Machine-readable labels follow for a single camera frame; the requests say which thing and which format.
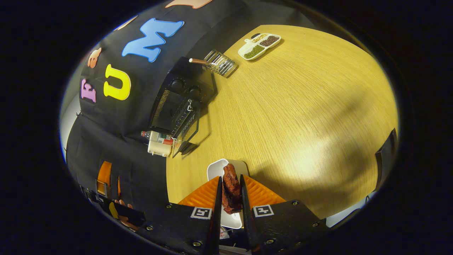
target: meat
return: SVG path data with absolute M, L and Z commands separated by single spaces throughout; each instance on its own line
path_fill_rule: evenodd
M 241 187 L 232 164 L 226 165 L 223 175 L 222 205 L 224 211 L 232 214 L 242 210 Z

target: white divided tray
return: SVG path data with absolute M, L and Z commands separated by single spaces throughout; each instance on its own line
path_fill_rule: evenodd
M 223 167 L 231 163 L 234 166 L 234 170 L 236 171 L 237 179 L 239 182 L 241 181 L 241 174 L 249 176 L 247 171 L 247 165 L 240 160 L 231 160 L 231 159 L 219 159 L 216 162 L 210 164 L 207 167 L 207 180 L 211 180 L 218 176 L 223 177 L 224 171 Z M 233 214 L 227 214 L 223 210 L 220 216 L 220 225 L 223 227 L 229 227 L 233 229 L 240 229 L 244 225 L 244 219 L 241 212 L 236 212 Z
M 270 49 L 270 48 L 273 48 L 275 47 L 277 44 L 279 44 L 280 40 L 282 39 L 281 36 L 279 36 L 278 34 L 269 34 L 269 33 L 262 33 L 262 34 L 266 34 L 265 37 L 263 37 L 262 39 L 260 39 L 259 41 L 257 42 L 253 42 L 254 39 L 245 39 L 244 41 L 246 42 L 246 44 L 244 46 L 242 46 L 238 51 L 237 53 L 245 60 L 254 60 L 254 59 L 257 59 L 259 58 L 262 54 L 264 54 L 264 52 L 266 52 L 267 49 Z M 269 45 L 269 46 L 263 46 L 263 45 L 260 45 L 260 43 L 264 40 L 266 40 L 269 36 L 275 36 L 275 37 L 278 37 L 279 39 L 276 40 L 273 44 Z M 256 54 L 255 56 L 249 58 L 249 59 L 246 59 L 244 57 L 244 54 L 247 54 L 249 52 L 252 51 L 252 49 L 259 45 L 260 47 L 263 47 L 264 50 L 260 51 L 258 54 Z

